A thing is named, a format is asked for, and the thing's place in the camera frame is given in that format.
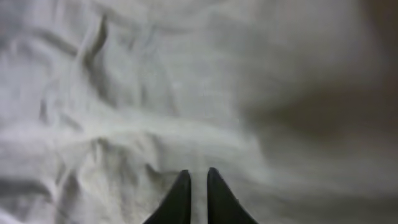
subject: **white cloth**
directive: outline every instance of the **white cloth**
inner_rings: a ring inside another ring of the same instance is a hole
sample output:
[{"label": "white cloth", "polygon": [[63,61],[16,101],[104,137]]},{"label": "white cloth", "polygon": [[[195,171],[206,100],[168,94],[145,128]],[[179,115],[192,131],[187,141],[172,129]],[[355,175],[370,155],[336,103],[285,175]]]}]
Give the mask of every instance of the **white cloth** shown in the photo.
[{"label": "white cloth", "polygon": [[[306,150],[325,144],[275,126],[255,133],[239,110],[300,92],[306,75],[377,82],[382,56],[356,9],[0,1],[0,223],[142,223],[182,169],[193,178],[192,222],[206,223],[209,167],[259,223],[397,223],[396,202],[384,200],[398,187],[394,156],[317,159]],[[355,139],[343,148],[360,147]]]}]

